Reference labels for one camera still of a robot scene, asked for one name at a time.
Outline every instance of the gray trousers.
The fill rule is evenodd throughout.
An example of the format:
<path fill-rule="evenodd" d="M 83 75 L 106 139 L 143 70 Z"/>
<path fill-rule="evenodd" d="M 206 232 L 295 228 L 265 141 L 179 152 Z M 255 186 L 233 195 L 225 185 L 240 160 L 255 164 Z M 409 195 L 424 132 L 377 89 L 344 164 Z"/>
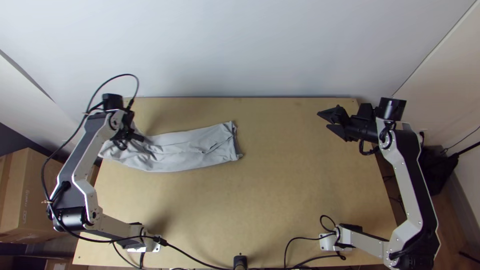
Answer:
<path fill-rule="evenodd" d="M 230 121 L 189 131 L 146 136 L 144 142 L 128 142 L 124 151 L 109 140 L 103 144 L 98 156 L 146 172 L 202 168 L 242 157 L 236 149 L 236 130 Z"/>

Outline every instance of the white wall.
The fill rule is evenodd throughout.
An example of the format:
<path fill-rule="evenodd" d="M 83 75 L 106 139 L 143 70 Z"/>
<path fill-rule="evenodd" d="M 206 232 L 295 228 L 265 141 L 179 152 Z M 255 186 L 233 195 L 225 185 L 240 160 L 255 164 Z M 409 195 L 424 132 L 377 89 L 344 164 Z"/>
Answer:
<path fill-rule="evenodd" d="M 0 90 L 0 122 L 49 150 L 60 146 L 78 126 L 1 55 Z"/>
<path fill-rule="evenodd" d="M 406 99 L 403 120 L 428 129 L 426 143 L 450 147 L 480 125 L 480 2 L 432 51 L 398 90 Z M 480 131 L 450 149 L 480 141 Z M 455 174 L 480 224 L 480 148 L 460 156 Z"/>
<path fill-rule="evenodd" d="M 69 116 L 120 73 L 140 96 L 394 93 L 474 0 L 27 0 L 0 49 Z M 132 79 L 108 91 L 131 96 Z"/>

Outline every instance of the black cable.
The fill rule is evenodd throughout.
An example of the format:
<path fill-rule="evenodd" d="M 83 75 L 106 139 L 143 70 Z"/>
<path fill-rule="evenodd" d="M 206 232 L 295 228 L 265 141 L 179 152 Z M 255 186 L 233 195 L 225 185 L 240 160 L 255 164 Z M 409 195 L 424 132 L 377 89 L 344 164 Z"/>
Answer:
<path fill-rule="evenodd" d="M 390 197 L 388 196 L 388 198 L 392 201 L 395 201 L 397 202 L 400 207 L 401 207 L 401 210 L 403 211 L 403 213 L 405 214 L 405 216 L 407 215 L 407 212 L 405 211 L 405 206 L 404 206 L 404 201 L 402 200 L 402 196 L 401 195 L 398 195 L 398 199 L 394 198 L 394 197 Z"/>
<path fill-rule="evenodd" d="M 323 214 L 323 215 L 320 216 L 320 225 L 323 227 L 323 229 L 325 231 L 330 232 L 330 233 L 335 233 L 335 231 L 333 229 L 329 229 L 329 228 L 325 227 L 324 223 L 322 222 L 322 219 L 324 219 L 324 218 L 327 218 L 331 221 L 331 223 L 333 224 L 333 229 L 335 229 L 335 227 L 337 227 L 337 224 L 335 224 L 335 221 L 326 214 Z"/>
<path fill-rule="evenodd" d="M 358 150 L 360 151 L 360 154 L 364 156 L 370 156 L 378 152 L 380 150 L 380 147 L 377 145 L 371 150 L 364 151 L 364 139 L 361 139 L 360 142 L 358 143 Z"/>
<path fill-rule="evenodd" d="M 131 265 L 131 267 L 135 268 L 135 269 L 138 269 L 138 270 L 143 270 L 142 268 L 142 261 L 140 260 L 140 267 L 136 266 L 135 264 L 129 262 L 129 260 L 127 260 L 124 256 L 122 256 L 122 254 L 120 254 L 119 250 L 117 249 L 117 247 L 115 246 L 115 243 L 112 243 L 113 245 L 113 248 L 115 249 L 116 253 L 118 254 L 118 256 L 120 256 L 120 258 L 122 258 L 127 264 Z"/>
<path fill-rule="evenodd" d="M 86 111 L 88 111 L 90 109 L 90 105 L 92 105 L 92 102 L 95 98 L 95 96 L 97 95 L 97 93 L 100 91 L 100 89 L 102 89 L 106 84 L 108 84 L 109 82 L 117 79 L 117 78 L 120 78 L 120 77 L 124 77 L 124 76 L 131 76 L 133 78 L 135 78 L 136 80 L 136 89 L 135 89 L 135 93 L 133 94 L 133 97 L 130 99 L 130 101 L 128 102 L 128 106 L 126 107 L 126 110 L 130 110 L 130 108 L 132 107 L 133 103 L 134 103 L 134 100 L 135 98 L 137 97 L 137 93 L 139 92 L 139 87 L 140 87 L 140 81 L 139 81 L 139 78 L 133 74 L 130 74 L 130 73 L 125 73 L 125 74 L 120 74 L 120 75 L 117 75 L 117 76 L 113 76 L 111 78 L 109 78 L 108 80 L 106 80 L 104 83 L 102 83 L 96 90 L 95 92 L 93 93 L 93 95 L 91 96 L 90 98 L 90 101 L 88 102 L 88 106 L 86 107 Z"/>
<path fill-rule="evenodd" d="M 171 247 L 172 249 L 180 252 L 181 254 L 187 256 L 188 258 L 192 259 L 193 261 L 195 261 L 195 262 L 197 262 L 197 263 L 199 263 L 199 264 L 202 264 L 202 265 L 204 265 L 204 266 L 206 266 L 206 267 L 210 267 L 210 268 L 212 268 L 212 269 L 217 269 L 217 270 L 232 270 L 232 269 L 229 269 L 229 268 L 222 268 L 222 267 L 214 266 L 214 265 L 208 264 L 208 263 L 206 263 L 206 262 L 203 262 L 203 261 L 201 261 L 201 260 L 199 260 L 199 259 L 191 256 L 190 254 L 186 253 L 185 251 L 181 250 L 180 248 L 178 248 L 178 247 L 176 247 L 176 246 L 174 246 L 174 245 L 172 245 L 172 244 L 169 244 L 168 246 Z"/>
<path fill-rule="evenodd" d="M 440 153 L 441 154 L 445 154 L 447 153 L 451 148 L 455 147 L 456 145 L 458 145 L 459 143 L 463 142 L 466 138 L 470 137 L 470 135 L 474 134 L 475 132 L 477 132 L 478 130 L 480 129 L 480 125 L 475 128 L 474 131 L 470 132 L 467 136 L 465 136 L 463 139 L 457 141 L 454 145 L 450 146 L 450 147 L 447 147 L 447 148 L 444 148 Z"/>
<path fill-rule="evenodd" d="M 318 238 L 294 237 L 294 238 L 290 239 L 290 241 L 288 241 L 288 244 L 286 244 L 285 252 L 283 253 L 283 268 L 287 268 L 287 250 L 289 249 L 290 243 L 292 241 L 297 240 L 297 239 L 316 241 L 316 240 L 324 239 L 326 237 L 334 236 L 334 235 L 335 235 L 335 233 L 333 232 L 333 233 L 329 233 L 329 234 L 323 235 L 322 237 L 318 237 Z"/>
<path fill-rule="evenodd" d="M 395 175 L 391 175 L 391 176 L 383 176 L 382 178 L 384 179 L 383 182 L 386 183 L 388 180 L 390 179 L 393 179 L 395 177 Z"/>
<path fill-rule="evenodd" d="M 140 254 L 140 268 L 143 269 L 144 268 L 144 257 L 145 257 L 145 252 L 142 252 Z"/>
<path fill-rule="evenodd" d="M 315 261 L 315 260 L 319 260 L 319 259 L 325 259 L 325 258 L 332 258 L 332 257 L 339 257 L 342 261 L 345 261 L 347 259 L 345 256 L 341 255 L 339 251 L 337 251 L 335 255 L 324 255 L 324 256 L 309 258 L 309 259 L 307 259 L 305 261 L 302 261 L 301 263 L 295 265 L 293 268 L 294 269 L 298 268 L 298 267 L 300 267 L 300 266 L 302 266 L 306 263 L 309 263 L 311 261 Z"/>

